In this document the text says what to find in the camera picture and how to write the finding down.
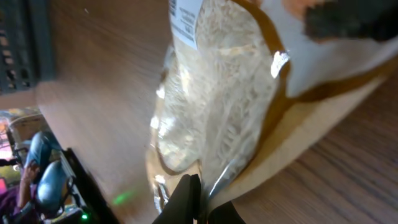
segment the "rice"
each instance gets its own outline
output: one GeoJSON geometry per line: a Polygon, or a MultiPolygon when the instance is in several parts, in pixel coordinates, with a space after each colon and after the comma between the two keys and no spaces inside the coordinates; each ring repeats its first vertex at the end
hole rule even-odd
{"type": "Polygon", "coordinates": [[[198,50],[174,36],[158,150],[176,172],[201,160],[211,190],[252,158],[279,79],[257,22],[232,1],[203,1],[196,38],[198,50]]]}

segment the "label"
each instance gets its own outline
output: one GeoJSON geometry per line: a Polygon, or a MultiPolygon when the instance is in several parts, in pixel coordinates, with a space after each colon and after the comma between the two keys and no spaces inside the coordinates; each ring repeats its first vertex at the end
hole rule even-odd
{"type": "Polygon", "coordinates": [[[195,28],[203,0],[170,0],[172,32],[190,47],[198,50],[195,28]]]}

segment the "green light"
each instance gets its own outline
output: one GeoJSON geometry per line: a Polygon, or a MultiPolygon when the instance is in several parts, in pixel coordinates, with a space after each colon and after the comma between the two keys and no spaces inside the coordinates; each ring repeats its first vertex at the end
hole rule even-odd
{"type": "Polygon", "coordinates": [[[136,193],[133,190],[124,192],[122,194],[119,194],[117,197],[115,197],[113,199],[113,204],[114,205],[120,205],[120,204],[126,202],[127,200],[132,199],[135,194],[136,193]]]}

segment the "wood grain surface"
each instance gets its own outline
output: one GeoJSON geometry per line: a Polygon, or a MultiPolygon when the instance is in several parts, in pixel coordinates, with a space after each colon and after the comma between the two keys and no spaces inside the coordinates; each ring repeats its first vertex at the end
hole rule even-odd
{"type": "Polygon", "coordinates": [[[37,103],[120,221],[151,223],[144,154],[171,40],[168,1],[49,2],[57,80],[38,86],[37,103]]]}
{"type": "MultiPolygon", "coordinates": [[[[37,103],[122,223],[151,223],[144,153],[167,0],[50,1],[57,80],[37,103]]],[[[234,204],[247,223],[398,223],[398,77],[297,162],[234,204]]]]}
{"type": "Polygon", "coordinates": [[[271,180],[234,201],[247,223],[398,223],[398,75],[271,180]]]}

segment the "black plastic crate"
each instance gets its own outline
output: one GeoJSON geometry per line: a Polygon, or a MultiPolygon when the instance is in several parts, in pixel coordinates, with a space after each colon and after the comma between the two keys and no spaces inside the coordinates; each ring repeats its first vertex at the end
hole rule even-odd
{"type": "Polygon", "coordinates": [[[47,0],[0,0],[0,95],[55,77],[47,0]]]}

